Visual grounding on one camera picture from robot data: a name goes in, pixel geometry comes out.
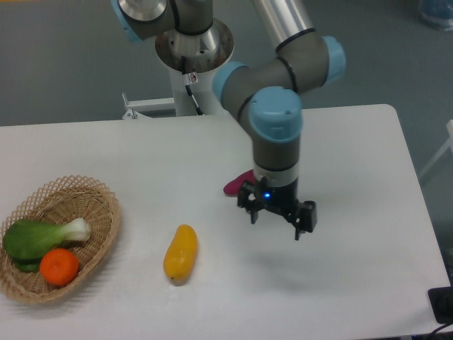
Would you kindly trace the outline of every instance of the bok choy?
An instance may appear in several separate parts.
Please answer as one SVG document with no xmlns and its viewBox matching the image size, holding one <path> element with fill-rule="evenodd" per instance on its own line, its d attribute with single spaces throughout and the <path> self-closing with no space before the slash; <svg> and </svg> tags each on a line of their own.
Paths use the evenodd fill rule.
<svg viewBox="0 0 453 340">
<path fill-rule="evenodd" d="M 39 263 L 47 252 L 64 242 L 87 241 L 90 234 L 88 223 L 81 217 L 67 225 L 17 220 L 6 231 L 3 247 L 19 269 L 34 269 L 27 265 Z"/>
</svg>

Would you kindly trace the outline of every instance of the metal bracket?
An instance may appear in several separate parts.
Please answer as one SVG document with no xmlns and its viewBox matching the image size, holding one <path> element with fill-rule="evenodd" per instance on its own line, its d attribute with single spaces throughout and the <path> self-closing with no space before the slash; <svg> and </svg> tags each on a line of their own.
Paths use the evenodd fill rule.
<svg viewBox="0 0 453 340">
<path fill-rule="evenodd" d="M 162 114 L 157 113 L 158 111 L 175 110 L 174 98 L 148 99 L 145 101 L 128 101 L 126 93 L 123 92 L 122 99 L 124 101 L 126 110 L 126 114 L 123 115 L 122 119 L 149 118 L 153 116 L 153 113 L 161 117 Z"/>
</svg>

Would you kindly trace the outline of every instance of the wicker basket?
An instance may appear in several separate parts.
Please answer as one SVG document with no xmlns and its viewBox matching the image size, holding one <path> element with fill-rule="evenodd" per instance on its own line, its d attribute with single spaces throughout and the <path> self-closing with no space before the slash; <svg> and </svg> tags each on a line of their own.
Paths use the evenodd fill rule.
<svg viewBox="0 0 453 340">
<path fill-rule="evenodd" d="M 77 277 L 60 288 L 46 283 L 39 273 L 23 273 L 6 254 L 5 231 L 23 218 L 66 224 L 83 217 L 91 226 L 87 242 L 73 242 L 67 248 L 77 256 Z M 45 184 L 19 205 L 0 229 L 0 291 L 24 303 L 52 302 L 80 284 L 105 257 L 118 234 L 120 209 L 115 194 L 105 184 L 89 177 L 69 176 Z"/>
</svg>

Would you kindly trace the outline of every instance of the white table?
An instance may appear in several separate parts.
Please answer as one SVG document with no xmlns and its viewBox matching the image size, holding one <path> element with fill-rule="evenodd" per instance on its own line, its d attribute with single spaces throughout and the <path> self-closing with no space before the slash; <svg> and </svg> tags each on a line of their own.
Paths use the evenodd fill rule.
<svg viewBox="0 0 453 340">
<path fill-rule="evenodd" d="M 438 326 L 429 288 L 449 285 L 403 133 L 390 106 L 304 112 L 299 199 L 313 234 L 282 217 L 255 225 L 222 188 L 251 169 L 227 116 L 0 128 L 0 216 L 59 176 L 107 183 L 122 231 L 70 298 L 28 307 L 0 297 L 2 339 L 363 339 Z M 173 287 L 162 260 L 177 226 L 200 241 Z"/>
</svg>

